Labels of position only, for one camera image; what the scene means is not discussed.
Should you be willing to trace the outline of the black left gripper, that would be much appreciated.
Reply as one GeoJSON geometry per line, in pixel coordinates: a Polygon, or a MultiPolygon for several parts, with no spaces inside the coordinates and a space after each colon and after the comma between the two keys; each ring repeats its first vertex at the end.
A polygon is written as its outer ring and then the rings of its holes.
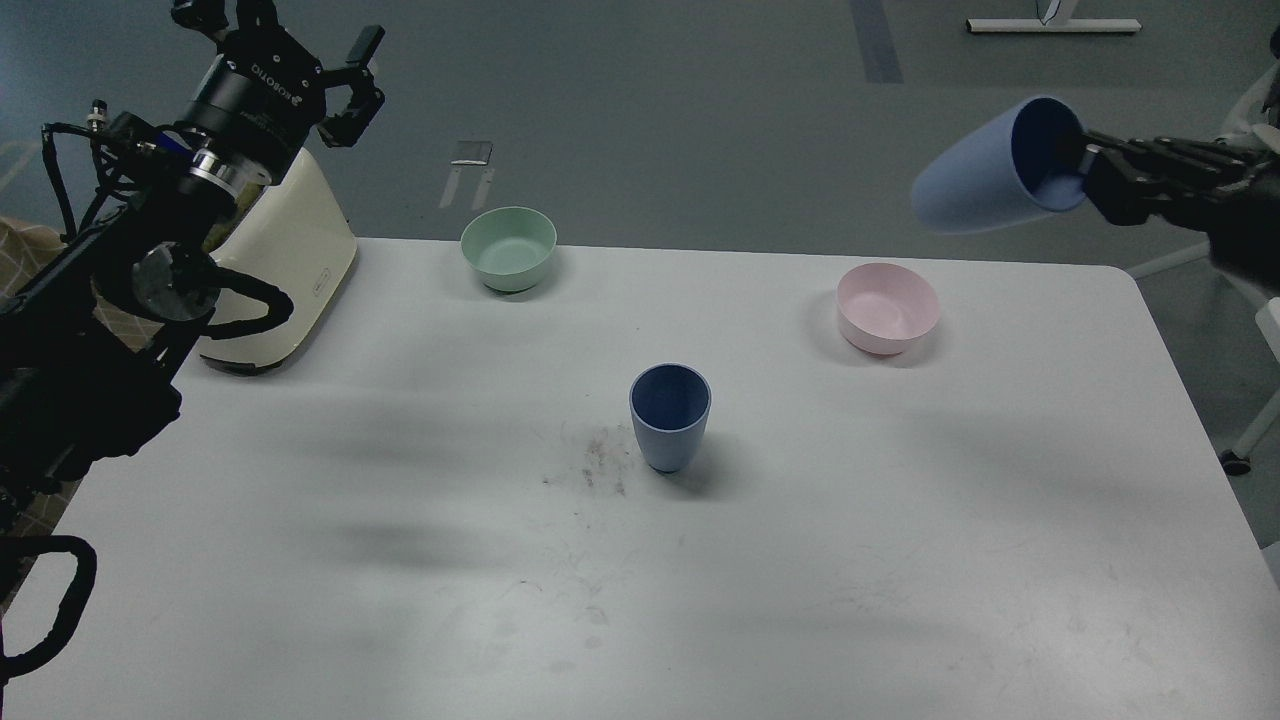
{"type": "Polygon", "coordinates": [[[311,129],[329,149],[351,149],[385,102],[372,59],[387,31],[365,26],[339,67],[323,69],[282,26],[274,1],[173,1],[172,20],[221,45],[186,113],[175,122],[221,156],[257,167],[268,184],[291,169],[311,129]],[[347,88],[344,108],[324,117],[324,92],[347,88]]]}

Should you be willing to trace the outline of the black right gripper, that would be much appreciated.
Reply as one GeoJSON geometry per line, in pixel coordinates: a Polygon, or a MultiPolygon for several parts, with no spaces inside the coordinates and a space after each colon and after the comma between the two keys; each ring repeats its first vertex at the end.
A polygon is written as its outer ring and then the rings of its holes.
{"type": "Polygon", "coordinates": [[[1203,233],[1245,232],[1271,219],[1271,154],[1161,136],[1078,137],[1085,197],[1112,225],[1152,217],[1203,233]]]}

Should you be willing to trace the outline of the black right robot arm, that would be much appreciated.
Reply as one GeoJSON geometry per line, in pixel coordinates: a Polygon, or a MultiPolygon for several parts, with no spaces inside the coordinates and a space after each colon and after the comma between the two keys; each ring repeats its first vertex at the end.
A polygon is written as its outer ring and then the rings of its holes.
{"type": "Polygon", "coordinates": [[[1277,150],[1085,131],[1060,152],[1082,173],[1085,197],[1108,224],[1158,218],[1199,232],[1215,268],[1277,292],[1277,150]]]}

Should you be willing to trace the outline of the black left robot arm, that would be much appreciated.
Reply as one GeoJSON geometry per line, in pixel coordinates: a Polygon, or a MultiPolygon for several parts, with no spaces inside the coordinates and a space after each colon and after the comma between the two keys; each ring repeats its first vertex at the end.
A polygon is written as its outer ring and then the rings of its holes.
{"type": "Polygon", "coordinates": [[[180,414],[191,354],[253,374],[283,364],[332,305],[356,242],[305,150],[353,147],[385,101],[366,26],[326,68],[271,1],[175,1],[215,56],[186,113],[155,126],[95,101],[50,123],[41,152],[65,224],[58,254],[3,292],[3,577],[76,562],[45,638],[3,657],[3,680],[70,642],[99,560],[74,536],[13,536],[41,495],[137,454],[180,414]]]}

